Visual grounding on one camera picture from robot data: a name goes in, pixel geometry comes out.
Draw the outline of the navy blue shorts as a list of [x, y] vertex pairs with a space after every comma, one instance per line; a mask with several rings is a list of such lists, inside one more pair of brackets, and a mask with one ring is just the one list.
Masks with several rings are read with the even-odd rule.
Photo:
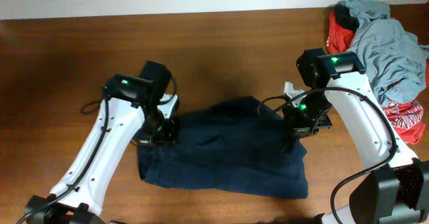
[[268, 111], [248, 96], [178, 116], [174, 144], [138, 146], [139, 177], [163, 188], [305, 199], [306, 148]]

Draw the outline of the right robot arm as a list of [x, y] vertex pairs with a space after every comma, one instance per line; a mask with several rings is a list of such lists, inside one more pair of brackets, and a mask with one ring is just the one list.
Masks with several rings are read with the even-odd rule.
[[353, 52], [305, 50], [296, 66], [309, 88], [285, 84], [279, 109], [295, 137], [330, 128], [336, 109], [359, 153], [364, 170], [340, 181], [329, 213], [316, 223], [423, 223], [428, 220], [428, 162], [421, 161], [394, 130], [370, 87], [366, 68]]

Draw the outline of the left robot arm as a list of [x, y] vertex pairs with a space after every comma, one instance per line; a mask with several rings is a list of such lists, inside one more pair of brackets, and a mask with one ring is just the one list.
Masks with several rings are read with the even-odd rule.
[[102, 223], [109, 183], [131, 142], [166, 147], [175, 143], [179, 100], [172, 73], [147, 61], [139, 75], [116, 74], [102, 87], [93, 128], [77, 157], [46, 197], [34, 195], [19, 223]]

